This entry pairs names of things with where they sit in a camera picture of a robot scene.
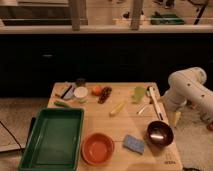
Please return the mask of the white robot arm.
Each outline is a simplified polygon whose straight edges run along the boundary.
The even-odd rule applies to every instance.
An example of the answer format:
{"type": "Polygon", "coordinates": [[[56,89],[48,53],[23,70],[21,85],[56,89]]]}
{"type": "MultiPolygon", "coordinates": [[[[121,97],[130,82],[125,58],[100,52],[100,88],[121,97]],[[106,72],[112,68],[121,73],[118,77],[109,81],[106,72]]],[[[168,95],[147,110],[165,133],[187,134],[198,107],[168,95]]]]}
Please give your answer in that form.
{"type": "Polygon", "coordinates": [[[204,86],[206,72],[200,67],[191,67],[173,72],[168,77],[169,89],[162,96],[164,108],[171,126],[175,127],[180,119],[180,108],[188,101],[202,112],[201,118],[213,122],[213,91],[204,86]]]}

